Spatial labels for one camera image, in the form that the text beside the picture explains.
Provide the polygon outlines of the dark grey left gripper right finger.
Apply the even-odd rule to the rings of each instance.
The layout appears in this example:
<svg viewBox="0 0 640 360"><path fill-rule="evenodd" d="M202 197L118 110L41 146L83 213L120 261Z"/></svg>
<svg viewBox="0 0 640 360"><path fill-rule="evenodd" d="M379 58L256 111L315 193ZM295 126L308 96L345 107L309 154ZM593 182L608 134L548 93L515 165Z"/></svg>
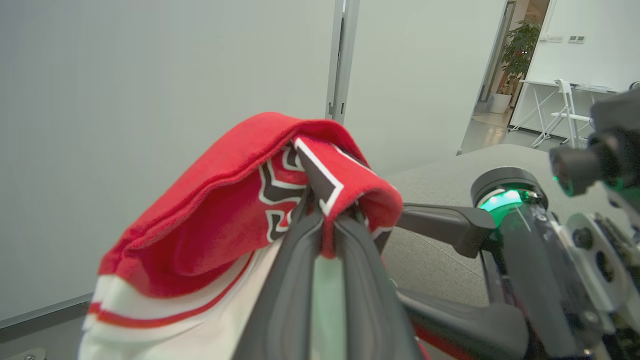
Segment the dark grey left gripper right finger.
<svg viewBox="0 0 640 360"><path fill-rule="evenodd" d="M396 288L363 221L341 214L334 249L343 262L348 360L423 360Z"/></svg>

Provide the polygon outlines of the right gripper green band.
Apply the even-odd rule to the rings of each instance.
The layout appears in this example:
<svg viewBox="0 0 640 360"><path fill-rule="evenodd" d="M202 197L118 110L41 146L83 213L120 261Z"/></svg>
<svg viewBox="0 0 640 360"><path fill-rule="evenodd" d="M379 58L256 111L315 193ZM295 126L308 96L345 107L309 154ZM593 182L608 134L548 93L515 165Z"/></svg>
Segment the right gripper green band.
<svg viewBox="0 0 640 360"><path fill-rule="evenodd" d="M458 360L583 357L578 273L535 176L498 167L471 185L474 207L405 203L397 227L493 261L505 302L487 306L397 288L416 335Z"/></svg>

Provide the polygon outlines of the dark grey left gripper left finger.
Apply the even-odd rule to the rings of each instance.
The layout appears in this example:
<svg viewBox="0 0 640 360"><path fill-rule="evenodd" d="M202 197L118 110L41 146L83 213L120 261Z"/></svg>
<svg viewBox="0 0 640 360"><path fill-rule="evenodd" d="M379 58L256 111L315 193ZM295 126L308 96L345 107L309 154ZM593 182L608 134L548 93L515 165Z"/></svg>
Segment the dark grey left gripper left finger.
<svg viewBox="0 0 640 360"><path fill-rule="evenodd" d="M310 358L314 263L322 248L323 222L312 201L295 208L234 360Z"/></svg>

